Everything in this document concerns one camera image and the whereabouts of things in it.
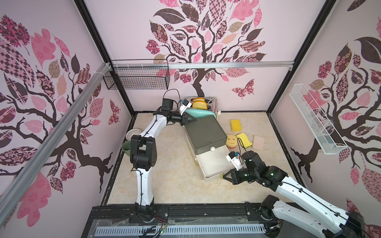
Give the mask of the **white drawer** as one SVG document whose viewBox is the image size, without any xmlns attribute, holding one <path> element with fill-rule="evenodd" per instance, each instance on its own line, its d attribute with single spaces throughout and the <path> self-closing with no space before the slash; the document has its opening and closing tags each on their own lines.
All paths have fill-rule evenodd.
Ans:
<svg viewBox="0 0 381 238">
<path fill-rule="evenodd" d="M 214 151 L 208 151 L 195 156 L 195 160 L 198 162 L 204 180 L 214 179 L 235 168 L 234 165 L 226 159 L 229 153 L 230 151 L 226 146 L 221 146 Z"/>
</svg>

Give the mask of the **pink sponge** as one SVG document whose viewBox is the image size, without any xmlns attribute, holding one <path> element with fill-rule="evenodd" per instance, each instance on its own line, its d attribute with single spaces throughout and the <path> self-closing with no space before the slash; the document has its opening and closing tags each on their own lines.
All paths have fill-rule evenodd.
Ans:
<svg viewBox="0 0 381 238">
<path fill-rule="evenodd" d="M 263 151 L 264 147 L 265 147 L 265 138 L 262 136 L 255 135 L 252 149 L 254 149 L 255 151 Z"/>
</svg>

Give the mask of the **yellow green sponge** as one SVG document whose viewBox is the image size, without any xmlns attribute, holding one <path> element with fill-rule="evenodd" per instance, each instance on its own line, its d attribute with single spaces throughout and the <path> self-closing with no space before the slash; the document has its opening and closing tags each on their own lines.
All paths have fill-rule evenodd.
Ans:
<svg viewBox="0 0 381 238">
<path fill-rule="evenodd" d="M 253 145 L 252 142 L 250 142 L 248 136 L 245 133 L 240 133 L 236 135 L 238 144 L 243 148 L 249 148 Z"/>
</svg>

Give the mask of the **smiley face sponge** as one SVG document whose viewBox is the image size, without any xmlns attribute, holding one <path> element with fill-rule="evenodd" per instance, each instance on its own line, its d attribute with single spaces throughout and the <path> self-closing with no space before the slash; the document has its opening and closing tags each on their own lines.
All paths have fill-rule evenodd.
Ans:
<svg viewBox="0 0 381 238">
<path fill-rule="evenodd" d="M 236 148 L 238 146 L 237 137 L 232 134 L 227 134 L 226 146 L 228 148 Z"/>
</svg>

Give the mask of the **three-drawer storage cabinet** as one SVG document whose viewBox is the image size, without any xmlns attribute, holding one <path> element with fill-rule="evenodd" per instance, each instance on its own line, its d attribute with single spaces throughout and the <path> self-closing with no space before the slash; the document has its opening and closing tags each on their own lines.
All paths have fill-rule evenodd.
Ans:
<svg viewBox="0 0 381 238">
<path fill-rule="evenodd" d="M 185 125 L 186 142 L 197 166 L 195 156 L 226 146 L 227 135 L 214 116 L 196 119 Z"/>
</svg>

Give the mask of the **yellow square sponge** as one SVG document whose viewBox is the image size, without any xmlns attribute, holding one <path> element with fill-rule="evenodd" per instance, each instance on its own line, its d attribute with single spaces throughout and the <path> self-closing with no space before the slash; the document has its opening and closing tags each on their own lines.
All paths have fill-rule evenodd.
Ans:
<svg viewBox="0 0 381 238">
<path fill-rule="evenodd" d="M 242 125 L 240 120 L 230 120 L 231 123 L 231 131 L 241 131 Z"/>
</svg>

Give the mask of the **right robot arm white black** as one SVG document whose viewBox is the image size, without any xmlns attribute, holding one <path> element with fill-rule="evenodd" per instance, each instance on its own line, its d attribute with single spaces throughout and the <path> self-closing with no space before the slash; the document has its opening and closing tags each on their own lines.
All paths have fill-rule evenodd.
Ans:
<svg viewBox="0 0 381 238">
<path fill-rule="evenodd" d="M 367 233 L 363 216 L 347 212 L 304 188 L 277 166 L 267 166 L 258 153 L 230 152 L 226 159 L 234 168 L 223 179 L 233 185 L 257 182 L 299 205 L 295 208 L 278 197 L 268 195 L 257 214 L 264 220 L 279 219 L 302 228 L 319 238 L 364 238 Z"/>
</svg>

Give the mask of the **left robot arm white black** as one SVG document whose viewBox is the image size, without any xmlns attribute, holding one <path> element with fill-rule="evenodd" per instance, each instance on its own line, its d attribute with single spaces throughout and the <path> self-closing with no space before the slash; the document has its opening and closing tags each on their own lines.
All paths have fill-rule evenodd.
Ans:
<svg viewBox="0 0 381 238">
<path fill-rule="evenodd" d="M 156 138 L 168 123 L 179 123 L 184 126 L 195 120 L 186 112 L 191 105 L 190 101 L 181 100 L 180 108 L 173 111 L 173 103 L 164 98 L 162 106 L 153 113 L 153 118 L 147 128 L 141 134 L 131 137 L 130 162 L 133 166 L 132 171 L 136 173 L 138 180 L 135 211 L 146 221 L 155 218 L 151 172 L 157 161 Z"/>
</svg>

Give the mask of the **toast slice back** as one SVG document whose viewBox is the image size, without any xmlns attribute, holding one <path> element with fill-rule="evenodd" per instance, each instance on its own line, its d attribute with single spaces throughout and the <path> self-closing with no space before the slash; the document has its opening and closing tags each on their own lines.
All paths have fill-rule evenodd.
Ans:
<svg viewBox="0 0 381 238">
<path fill-rule="evenodd" d="M 197 102 L 197 101 L 203 101 L 205 102 L 205 99 L 204 98 L 194 98 L 192 99 L 193 102 Z"/>
</svg>

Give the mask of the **white round strainer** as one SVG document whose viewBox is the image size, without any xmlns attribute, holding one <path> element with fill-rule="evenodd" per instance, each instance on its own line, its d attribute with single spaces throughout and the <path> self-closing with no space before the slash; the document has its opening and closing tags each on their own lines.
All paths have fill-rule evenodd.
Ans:
<svg viewBox="0 0 381 238">
<path fill-rule="evenodd" d="M 142 131 L 140 129 L 130 129 L 127 133 L 126 133 L 126 140 L 127 141 L 131 141 L 132 137 L 134 135 L 140 135 L 142 133 Z"/>
</svg>

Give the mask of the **mint green toaster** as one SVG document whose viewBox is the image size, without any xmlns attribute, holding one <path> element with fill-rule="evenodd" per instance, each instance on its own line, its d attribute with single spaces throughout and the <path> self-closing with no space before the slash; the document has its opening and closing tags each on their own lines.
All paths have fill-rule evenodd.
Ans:
<svg viewBox="0 0 381 238">
<path fill-rule="evenodd" d="M 218 110 L 218 103 L 216 97 L 198 97 L 198 96 L 190 96 L 187 97 L 186 100 L 192 102 L 194 98 L 204 98 L 207 103 L 207 110 L 195 109 L 192 106 L 186 110 L 186 113 L 195 117 L 195 118 L 203 118 L 206 116 L 214 116 L 216 119 L 221 115 L 221 111 Z"/>
</svg>

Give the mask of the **aluminium rail back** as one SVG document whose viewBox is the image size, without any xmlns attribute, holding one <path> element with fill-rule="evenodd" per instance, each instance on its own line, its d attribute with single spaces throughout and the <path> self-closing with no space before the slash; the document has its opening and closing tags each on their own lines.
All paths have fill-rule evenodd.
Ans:
<svg viewBox="0 0 381 238">
<path fill-rule="evenodd" d="M 113 61 L 115 68 L 121 67 L 167 67 L 168 69 L 198 69 L 198 68 L 263 68 L 263 67 L 287 67 L 292 68 L 293 61 L 258 61 L 258 62 L 196 62 L 196 63 L 133 63 Z"/>
</svg>

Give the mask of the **aluminium rail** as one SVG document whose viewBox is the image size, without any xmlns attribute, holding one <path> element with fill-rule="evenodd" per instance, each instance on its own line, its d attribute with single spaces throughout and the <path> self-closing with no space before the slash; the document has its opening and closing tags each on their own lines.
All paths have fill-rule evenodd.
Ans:
<svg viewBox="0 0 381 238">
<path fill-rule="evenodd" d="M 113 61 L 115 68 L 121 67 L 167 67 L 168 69 L 198 69 L 198 68 L 263 68 L 263 67 L 287 67 L 292 68 L 293 61 L 258 61 L 258 62 L 196 62 L 196 63 L 133 63 Z"/>
<path fill-rule="evenodd" d="M 10 213 L 17 206 L 21 197 L 25 194 L 38 173 L 41 171 L 45 162 L 62 140 L 64 134 L 69 130 L 82 108 L 87 103 L 90 96 L 101 83 L 103 76 L 111 69 L 109 62 L 103 63 L 94 73 L 83 92 L 75 99 L 68 111 L 60 119 L 53 131 L 48 134 L 46 140 L 40 145 L 32 158 L 26 163 L 21 172 L 12 181 L 1 197 L 1 226 L 4 225 Z"/>
</svg>

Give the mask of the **black base frame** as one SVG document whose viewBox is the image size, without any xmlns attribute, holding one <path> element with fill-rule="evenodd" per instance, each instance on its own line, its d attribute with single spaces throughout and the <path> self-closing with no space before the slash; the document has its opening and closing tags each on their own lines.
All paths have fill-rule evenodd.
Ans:
<svg viewBox="0 0 381 238">
<path fill-rule="evenodd" d="M 86 222 L 83 238 L 94 238 L 97 227 L 263 224 L 266 235 L 276 238 L 283 220 L 264 220 L 257 214 L 261 203 L 226 204 L 155 204 L 155 218 L 146 221 L 132 204 L 93 207 Z"/>
</svg>

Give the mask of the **aluminium rail left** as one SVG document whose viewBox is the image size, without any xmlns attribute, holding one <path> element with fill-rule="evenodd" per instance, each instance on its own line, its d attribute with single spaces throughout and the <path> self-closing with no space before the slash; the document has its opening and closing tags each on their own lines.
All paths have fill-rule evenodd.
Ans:
<svg viewBox="0 0 381 238">
<path fill-rule="evenodd" d="M 26 163 L 21 172 L 12 181 L 1 197 L 1 226 L 4 225 L 10 213 L 17 206 L 21 197 L 25 194 L 38 173 L 41 171 L 45 162 L 62 140 L 64 134 L 69 130 L 82 108 L 87 103 L 90 96 L 101 83 L 103 76 L 111 69 L 109 62 L 103 63 L 94 73 L 83 92 L 75 99 L 68 111 L 60 119 L 53 131 L 48 134 L 46 140 L 40 145 L 32 158 Z"/>
</svg>

